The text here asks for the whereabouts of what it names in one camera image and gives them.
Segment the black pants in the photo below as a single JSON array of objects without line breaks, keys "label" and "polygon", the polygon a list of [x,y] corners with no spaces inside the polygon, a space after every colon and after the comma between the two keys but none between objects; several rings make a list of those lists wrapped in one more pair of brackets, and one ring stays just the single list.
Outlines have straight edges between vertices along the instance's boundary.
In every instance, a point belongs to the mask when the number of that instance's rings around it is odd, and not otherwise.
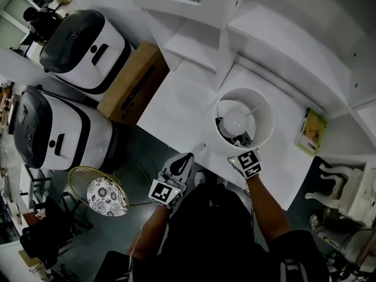
[{"label": "black pants", "polygon": [[252,244],[251,214],[242,200],[223,185],[201,184],[184,198],[169,221],[169,233],[163,253],[172,253],[180,246],[186,253],[233,254]]}]

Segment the floral cushion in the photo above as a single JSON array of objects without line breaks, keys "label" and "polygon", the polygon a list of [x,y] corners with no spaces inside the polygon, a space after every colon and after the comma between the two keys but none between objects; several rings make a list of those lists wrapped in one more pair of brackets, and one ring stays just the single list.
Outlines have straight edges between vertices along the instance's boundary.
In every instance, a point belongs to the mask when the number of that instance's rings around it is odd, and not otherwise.
[{"label": "floral cushion", "polygon": [[87,191],[90,208],[105,216],[121,216],[127,213],[124,194],[106,177],[93,180]]}]

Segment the black shirt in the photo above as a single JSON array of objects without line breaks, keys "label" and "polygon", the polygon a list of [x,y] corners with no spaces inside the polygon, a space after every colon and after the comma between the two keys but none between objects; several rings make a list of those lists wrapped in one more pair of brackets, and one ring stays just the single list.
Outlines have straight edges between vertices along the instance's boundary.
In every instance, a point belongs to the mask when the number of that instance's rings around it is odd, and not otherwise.
[{"label": "black shirt", "polygon": [[54,17],[54,13],[53,9],[42,8],[38,11],[38,20],[30,23],[30,35],[32,35],[35,42],[48,41],[60,25],[61,20]]},{"label": "black shirt", "polygon": [[[187,247],[181,239],[148,262],[133,259],[133,281],[281,281],[281,264],[302,264],[309,282],[329,281],[325,262],[310,232],[292,231],[277,238],[270,252],[244,237],[225,234],[215,246],[199,243]],[[129,256],[110,251],[95,282],[116,281],[127,276]],[[296,280],[293,274],[287,282]]]}]

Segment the book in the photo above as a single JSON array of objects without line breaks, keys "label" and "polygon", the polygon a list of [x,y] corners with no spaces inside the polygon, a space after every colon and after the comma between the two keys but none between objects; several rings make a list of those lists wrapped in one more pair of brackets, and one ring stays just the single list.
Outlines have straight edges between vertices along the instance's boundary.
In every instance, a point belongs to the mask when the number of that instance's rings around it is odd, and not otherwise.
[{"label": "book", "polygon": [[312,109],[307,109],[296,138],[296,146],[310,156],[315,156],[320,148],[326,127],[327,122],[322,116]]}]

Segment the gray floor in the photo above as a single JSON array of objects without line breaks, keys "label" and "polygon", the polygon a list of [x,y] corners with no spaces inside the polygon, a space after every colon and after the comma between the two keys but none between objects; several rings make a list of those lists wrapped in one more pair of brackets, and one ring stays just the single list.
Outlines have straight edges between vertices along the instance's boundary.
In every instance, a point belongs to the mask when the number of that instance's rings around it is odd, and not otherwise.
[{"label": "gray floor", "polygon": [[[17,157],[9,139],[8,142],[5,140],[2,142],[5,143],[3,145],[6,145],[8,154],[12,154],[12,158],[8,158],[8,160],[14,160],[14,164],[12,166],[8,164],[8,168],[10,167],[10,170],[15,171],[12,175],[17,176],[19,174],[17,171],[20,162],[19,156]],[[152,180],[157,177],[165,161],[177,152],[144,130],[136,127],[130,134],[128,144],[124,146],[124,153],[123,162],[116,170],[116,176],[122,182],[131,204],[147,203],[149,202],[147,198],[149,185],[136,164],[140,164],[149,179]],[[201,166],[194,165],[187,183],[190,190],[194,189],[194,174],[200,169],[202,169]],[[13,183],[14,192],[16,193],[16,182]],[[305,191],[315,187],[317,185],[314,178],[305,181],[295,201],[286,212],[294,229],[309,230],[308,220],[310,214],[322,211],[323,208],[319,204],[304,200]],[[229,184],[228,189],[236,192],[248,210],[251,210],[251,200],[242,190],[233,184]],[[61,204],[61,193],[65,190],[69,190],[68,173],[55,172],[50,195],[55,200],[60,200]],[[94,228],[92,230],[81,229],[82,234],[74,238],[69,245],[70,250],[59,257],[59,264],[55,268],[58,268],[60,264],[64,264],[67,269],[74,272],[82,281],[93,281],[106,253],[109,250],[125,252],[133,237],[139,231],[141,225],[148,220],[155,207],[155,204],[131,206],[128,213],[122,217],[105,217],[85,206],[81,206],[78,210],[78,215],[89,220]],[[257,222],[255,223],[255,238],[256,242],[267,249]],[[323,253],[331,251],[331,247],[327,243],[320,239],[315,240]]]}]

